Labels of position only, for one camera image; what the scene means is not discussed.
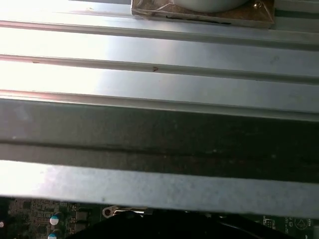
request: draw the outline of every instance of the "electronic component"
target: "electronic component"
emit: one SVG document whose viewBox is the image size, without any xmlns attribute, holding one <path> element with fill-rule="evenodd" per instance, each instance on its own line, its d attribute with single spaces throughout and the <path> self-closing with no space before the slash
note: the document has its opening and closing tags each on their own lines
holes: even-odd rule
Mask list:
<svg viewBox="0 0 319 239">
<path fill-rule="evenodd" d="M 88 212 L 76 212 L 75 220 L 76 222 L 87 221 L 89 217 Z"/>
<path fill-rule="evenodd" d="M 78 233 L 87 228 L 87 225 L 84 223 L 76 223 L 74 226 L 74 233 Z"/>
<path fill-rule="evenodd" d="M 48 239 L 61 239 L 62 232 L 59 229 L 55 229 L 50 235 L 48 236 Z"/>
<path fill-rule="evenodd" d="M 63 213 L 58 212 L 52 215 L 52 217 L 50 218 L 50 224 L 53 226 L 56 226 L 59 223 L 61 223 L 62 220 L 63 220 Z"/>
<path fill-rule="evenodd" d="M 47 232 L 47 227 L 45 225 L 42 225 L 42 226 L 39 226 L 37 229 L 36 229 L 37 233 L 39 234 L 46 234 Z"/>
</svg>

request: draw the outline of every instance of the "green circuit board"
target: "green circuit board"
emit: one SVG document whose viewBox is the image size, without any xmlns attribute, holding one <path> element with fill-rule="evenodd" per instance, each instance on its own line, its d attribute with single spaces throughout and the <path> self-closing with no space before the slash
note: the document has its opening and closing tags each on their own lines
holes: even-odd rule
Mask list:
<svg viewBox="0 0 319 239">
<path fill-rule="evenodd" d="M 59 202 L 38 199 L 0 198 L 0 222 L 12 218 L 6 230 L 0 230 L 1 239 L 47 239 L 54 231 L 60 238 L 77 233 L 104 220 L 102 211 L 107 205 Z M 50 223 L 53 215 L 63 215 L 57 225 Z M 296 239 L 316 239 L 315 220 L 291 217 L 248 215 L 246 218 Z"/>
</svg>

